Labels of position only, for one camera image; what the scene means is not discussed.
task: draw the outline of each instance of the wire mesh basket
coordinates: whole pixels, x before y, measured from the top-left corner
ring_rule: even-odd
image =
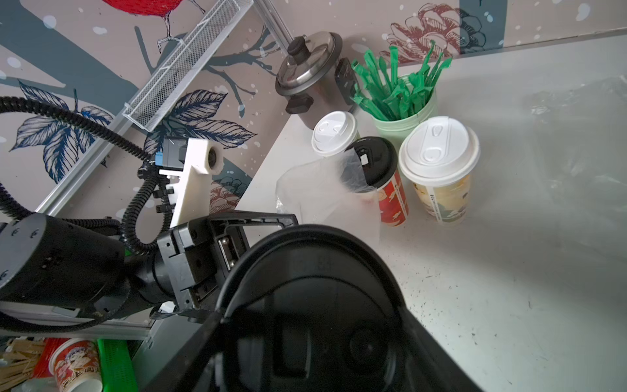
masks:
[[[124,117],[152,132],[252,5],[253,0],[218,0],[125,104]]]

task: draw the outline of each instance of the red painted bird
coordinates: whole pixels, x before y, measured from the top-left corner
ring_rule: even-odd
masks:
[[[182,0],[103,0],[111,7],[129,14],[160,16],[166,22],[167,36],[157,41],[159,53],[161,46],[168,41],[180,41],[179,38],[170,35],[170,12],[177,8]],[[204,9],[196,2],[190,0],[204,14]]]

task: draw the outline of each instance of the green container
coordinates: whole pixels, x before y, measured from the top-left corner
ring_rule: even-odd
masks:
[[[137,392],[126,341],[98,339],[103,392]]]
[[[424,122],[431,117],[438,115],[438,97],[435,94],[435,90],[429,98],[429,102],[416,114],[403,120],[397,121],[381,121],[374,117],[374,126],[377,127],[379,135],[386,138],[394,145],[396,152],[401,148],[403,140],[413,131],[418,124]]]

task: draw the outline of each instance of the paper coffee cup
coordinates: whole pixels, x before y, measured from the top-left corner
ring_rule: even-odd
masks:
[[[377,188],[381,222],[388,226],[403,224],[409,208],[392,143],[382,137],[363,137],[352,143],[349,149],[355,149],[359,156],[368,185]]]
[[[407,136],[399,167],[427,212],[438,223],[452,225],[466,216],[470,172],[479,155],[479,139],[471,128],[449,117],[433,117]]]
[[[92,341],[66,341],[50,357],[48,369],[55,376],[59,392],[102,391],[100,358]]]
[[[348,112],[331,112],[313,128],[312,148],[321,157],[330,157],[359,139],[357,120]]]

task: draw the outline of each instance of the clear plastic bag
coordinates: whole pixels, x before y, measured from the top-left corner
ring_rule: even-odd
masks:
[[[287,171],[277,181],[277,212],[342,229],[377,249],[381,213],[355,150]]]
[[[14,387],[11,392],[58,392],[54,377],[33,378]]]
[[[558,235],[627,255],[627,78],[532,96],[536,162],[557,206]]]

